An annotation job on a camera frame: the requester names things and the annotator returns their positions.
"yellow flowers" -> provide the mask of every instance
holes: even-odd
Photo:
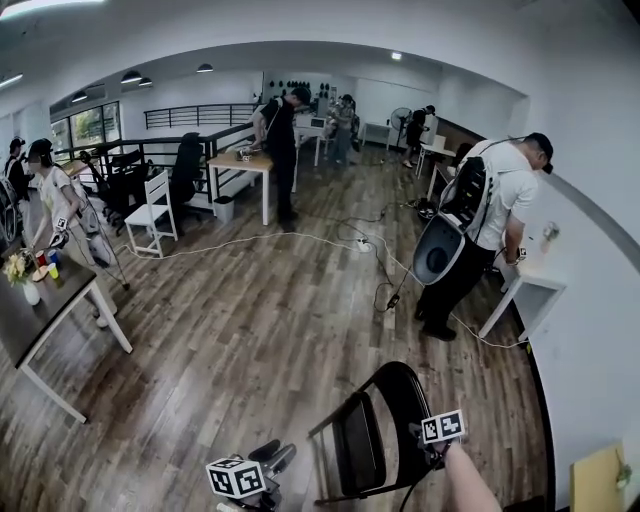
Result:
[[[4,266],[4,274],[7,276],[9,283],[13,286],[16,283],[23,282],[27,275],[25,274],[25,261],[23,256],[13,254],[9,257],[9,261]]]

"dark table top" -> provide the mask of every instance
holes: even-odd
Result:
[[[34,283],[40,302],[31,306],[21,285],[13,288],[0,274],[0,342],[16,368],[62,310],[95,278],[95,273],[61,256],[60,277]]]

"window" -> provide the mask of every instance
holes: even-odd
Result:
[[[108,103],[79,112],[51,124],[56,162],[71,159],[74,148],[114,142],[120,139],[120,103]]]

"black pants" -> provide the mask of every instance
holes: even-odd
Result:
[[[462,253],[445,276],[431,286],[425,286],[418,301],[429,325],[445,326],[455,305],[480,281],[495,251],[483,249],[465,236]]]
[[[280,221],[291,218],[291,189],[296,169],[296,150],[277,149],[271,152],[273,170],[278,182],[278,219]]]

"trash can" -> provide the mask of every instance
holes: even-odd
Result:
[[[229,196],[220,196],[213,200],[213,208],[216,217],[223,224],[228,224],[233,220],[233,198]]]

